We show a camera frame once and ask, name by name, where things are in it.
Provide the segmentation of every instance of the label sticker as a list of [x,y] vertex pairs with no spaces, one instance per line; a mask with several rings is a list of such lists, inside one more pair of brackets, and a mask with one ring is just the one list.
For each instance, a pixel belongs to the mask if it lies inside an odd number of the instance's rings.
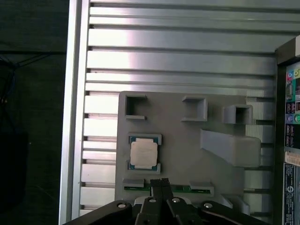
[[300,154],[286,151],[285,162],[296,166],[300,166]]
[[294,225],[295,166],[284,163],[284,225]]

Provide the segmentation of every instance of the sticker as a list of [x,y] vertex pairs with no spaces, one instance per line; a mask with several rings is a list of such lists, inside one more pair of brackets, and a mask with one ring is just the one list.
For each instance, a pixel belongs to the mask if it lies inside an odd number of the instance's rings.
[[295,211],[295,166],[284,163],[284,225],[294,225]]
[[287,81],[291,81],[291,80],[293,80],[293,79],[294,79],[294,71],[293,71],[293,70],[288,71],[288,72],[286,73],[286,80],[287,80]]
[[286,151],[285,162],[296,166],[300,166],[300,154]]
[[300,78],[300,69],[294,70],[294,79]]

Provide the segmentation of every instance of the metal frame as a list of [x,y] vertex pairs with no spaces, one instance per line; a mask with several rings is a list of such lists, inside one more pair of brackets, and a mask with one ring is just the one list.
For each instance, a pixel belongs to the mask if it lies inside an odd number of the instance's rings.
[[81,0],[71,0],[69,5],[66,82],[62,130],[60,209],[59,224],[71,220],[73,192],[73,163],[75,140],[75,113],[77,74],[79,62],[79,40],[81,21]]
[[88,47],[88,27],[90,1],[82,0],[81,34],[79,47],[79,67],[78,67],[78,91],[76,104],[76,128],[75,128],[75,148],[74,148],[74,172],[73,172],[73,201],[72,219],[79,217],[80,210],[80,188],[81,188],[81,168],[83,149],[83,119],[84,119],[84,94],[86,77],[86,58]]
[[285,146],[285,76],[286,67],[300,61],[300,36],[279,47],[276,51],[276,121],[275,121],[275,162],[274,162],[274,190],[273,190],[273,223],[282,224],[283,201],[283,163]]

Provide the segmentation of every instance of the gray plastic bracket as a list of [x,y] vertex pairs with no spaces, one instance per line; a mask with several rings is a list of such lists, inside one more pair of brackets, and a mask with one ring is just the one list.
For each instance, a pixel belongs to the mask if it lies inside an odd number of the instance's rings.
[[131,144],[130,142],[130,137],[137,137],[137,138],[157,138],[158,139],[158,145],[161,145],[161,139],[162,136],[160,134],[139,134],[139,133],[129,133],[128,134],[128,143]]
[[252,124],[253,107],[251,105],[230,105],[223,108],[223,123]]
[[189,186],[192,190],[208,190],[209,194],[206,194],[209,197],[213,197],[215,194],[215,188],[210,182],[196,182],[190,181]]
[[203,97],[199,96],[185,96],[182,99],[183,102],[187,103],[187,107],[189,105],[197,105],[196,112],[190,112],[193,116],[183,117],[181,121],[193,121],[193,122],[201,122],[207,121],[207,100]]
[[241,196],[238,195],[223,195],[233,204],[233,209],[241,213],[250,215],[250,206],[244,202]]
[[141,101],[147,100],[146,95],[132,94],[126,95],[125,100],[125,118],[131,120],[145,120],[146,116],[136,115],[136,105]]
[[233,208],[233,204],[232,202],[225,196],[225,195],[220,195],[219,197],[219,203],[229,207],[230,209]]
[[261,141],[256,137],[233,136],[201,130],[201,148],[238,167],[258,167]]
[[132,188],[143,188],[144,182],[144,179],[124,179],[123,186]]
[[157,164],[157,170],[145,170],[145,169],[130,169],[130,162],[126,161],[126,171],[128,173],[134,173],[134,174],[160,174],[160,163]]

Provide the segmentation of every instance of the gray plastic tray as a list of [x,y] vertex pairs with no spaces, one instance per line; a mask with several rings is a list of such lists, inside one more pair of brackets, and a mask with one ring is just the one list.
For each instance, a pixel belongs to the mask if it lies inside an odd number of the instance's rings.
[[[259,165],[260,140],[244,137],[245,123],[252,122],[252,106],[245,104],[246,99],[241,96],[120,93],[115,199],[133,202],[149,193],[124,190],[124,186],[132,187],[136,183],[137,187],[142,187],[143,180],[149,183],[150,179],[169,178],[174,185],[198,183],[208,186],[208,189],[213,188],[213,196],[175,193],[192,203],[213,199],[232,206],[229,199],[235,199],[235,203],[242,202],[242,206],[238,207],[248,208],[240,198],[244,189],[243,166]],[[210,138],[202,140],[204,132]],[[228,135],[223,141],[214,140],[214,135],[218,137],[220,133]],[[159,138],[158,135],[161,135],[157,158],[160,171],[128,168],[130,137],[136,135],[144,138]],[[245,140],[253,152],[249,151],[248,145],[241,146]],[[243,161],[243,150],[247,152],[249,161]]]

